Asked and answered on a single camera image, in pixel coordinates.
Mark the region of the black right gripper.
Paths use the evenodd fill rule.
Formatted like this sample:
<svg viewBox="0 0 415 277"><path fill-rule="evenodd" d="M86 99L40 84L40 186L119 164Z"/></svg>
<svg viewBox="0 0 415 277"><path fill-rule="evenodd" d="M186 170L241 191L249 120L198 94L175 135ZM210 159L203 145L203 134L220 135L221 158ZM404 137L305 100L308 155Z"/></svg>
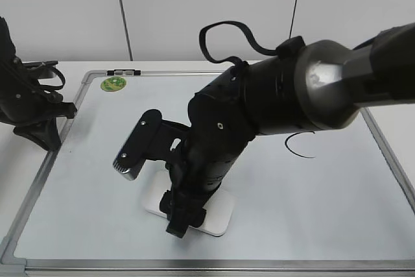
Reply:
<svg viewBox="0 0 415 277"><path fill-rule="evenodd" d="M165 120L156 109L145 112L145 155L165 161L171 179L159 203L167 233L183 238L189 226L203 224L205 203L257 136L245 95L254 69L246 62L233 66L196 92L187 107L190 126Z"/></svg>

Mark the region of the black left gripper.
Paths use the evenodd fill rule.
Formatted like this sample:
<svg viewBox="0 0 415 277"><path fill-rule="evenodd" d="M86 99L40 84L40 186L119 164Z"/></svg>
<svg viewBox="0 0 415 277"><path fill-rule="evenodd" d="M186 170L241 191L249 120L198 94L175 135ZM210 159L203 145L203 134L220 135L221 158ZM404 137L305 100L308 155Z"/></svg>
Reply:
<svg viewBox="0 0 415 277"><path fill-rule="evenodd" d="M54 71L61 81L63 74ZM42 120L51 114L51 119L26 126L16 126L13 133L28 139L45 151L57 151L61 147L56 117L73 119L77 108L73 102L63 102L58 92L64 85L40 84L30 77L29 71L17 56L1 61L1 122L23 125Z"/></svg>

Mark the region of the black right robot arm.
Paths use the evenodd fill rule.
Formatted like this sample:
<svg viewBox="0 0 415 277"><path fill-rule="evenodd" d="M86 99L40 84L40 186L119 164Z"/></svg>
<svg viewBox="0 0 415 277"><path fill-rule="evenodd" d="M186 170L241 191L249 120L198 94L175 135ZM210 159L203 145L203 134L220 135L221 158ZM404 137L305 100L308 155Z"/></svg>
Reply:
<svg viewBox="0 0 415 277"><path fill-rule="evenodd" d="M267 59L232 66L187 106L191 126L167 162L171 188L160 211L183 237L206 219L205 205L258 136L337 130L361 108L414 102L414 25L380 32L353 49L293 37Z"/></svg>

